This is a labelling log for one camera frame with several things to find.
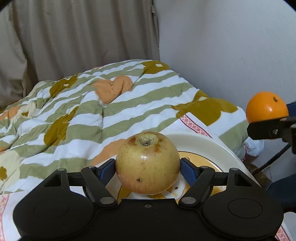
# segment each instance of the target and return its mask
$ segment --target mandarin orange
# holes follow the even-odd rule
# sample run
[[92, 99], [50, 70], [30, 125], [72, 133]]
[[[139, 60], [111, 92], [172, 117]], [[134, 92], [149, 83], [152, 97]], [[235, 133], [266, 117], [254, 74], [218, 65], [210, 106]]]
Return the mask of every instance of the mandarin orange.
[[286, 117], [289, 115], [285, 102], [272, 92], [259, 92], [254, 95], [246, 108], [248, 123]]

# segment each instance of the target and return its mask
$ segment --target curtain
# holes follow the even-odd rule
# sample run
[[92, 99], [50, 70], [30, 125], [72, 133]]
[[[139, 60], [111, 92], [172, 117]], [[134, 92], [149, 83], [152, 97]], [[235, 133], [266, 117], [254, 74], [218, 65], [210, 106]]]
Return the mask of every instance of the curtain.
[[0, 110], [23, 98], [31, 83], [27, 76], [27, 60], [14, 30], [10, 6], [0, 12]]
[[159, 60], [152, 0], [14, 0], [8, 7], [32, 86], [122, 60]]

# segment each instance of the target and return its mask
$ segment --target bed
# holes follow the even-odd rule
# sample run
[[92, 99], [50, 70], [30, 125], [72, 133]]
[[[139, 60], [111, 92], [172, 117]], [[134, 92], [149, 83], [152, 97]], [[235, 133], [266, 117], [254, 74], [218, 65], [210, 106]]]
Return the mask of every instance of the bed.
[[0, 114], [1, 221], [11, 222], [17, 200], [56, 169], [99, 166], [141, 131], [207, 136], [243, 159], [263, 146], [246, 128], [240, 107], [209, 97], [159, 61], [127, 60], [41, 81]]

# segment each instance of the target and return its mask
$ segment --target yellow apple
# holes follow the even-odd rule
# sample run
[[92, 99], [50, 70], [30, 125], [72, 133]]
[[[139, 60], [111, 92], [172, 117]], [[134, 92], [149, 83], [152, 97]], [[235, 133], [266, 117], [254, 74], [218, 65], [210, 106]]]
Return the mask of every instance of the yellow apple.
[[116, 156], [116, 172], [132, 192], [153, 195], [168, 189], [177, 179], [180, 157], [163, 134], [145, 131], [128, 138]]

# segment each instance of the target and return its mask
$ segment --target circular pad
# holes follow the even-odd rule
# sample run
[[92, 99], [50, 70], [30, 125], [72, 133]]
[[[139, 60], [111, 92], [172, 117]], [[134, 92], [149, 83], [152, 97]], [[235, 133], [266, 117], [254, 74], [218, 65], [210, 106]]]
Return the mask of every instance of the circular pad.
[[55, 188], [30, 193], [15, 207], [13, 220], [21, 236], [35, 240], [67, 238], [92, 219], [93, 204], [84, 196]]
[[229, 211], [239, 218], [255, 218], [262, 213], [262, 206], [251, 199], [239, 198], [228, 204]]
[[233, 239], [274, 236], [283, 219], [281, 206], [264, 191], [251, 189], [227, 191], [226, 188], [224, 192], [209, 197], [202, 207], [206, 222]]

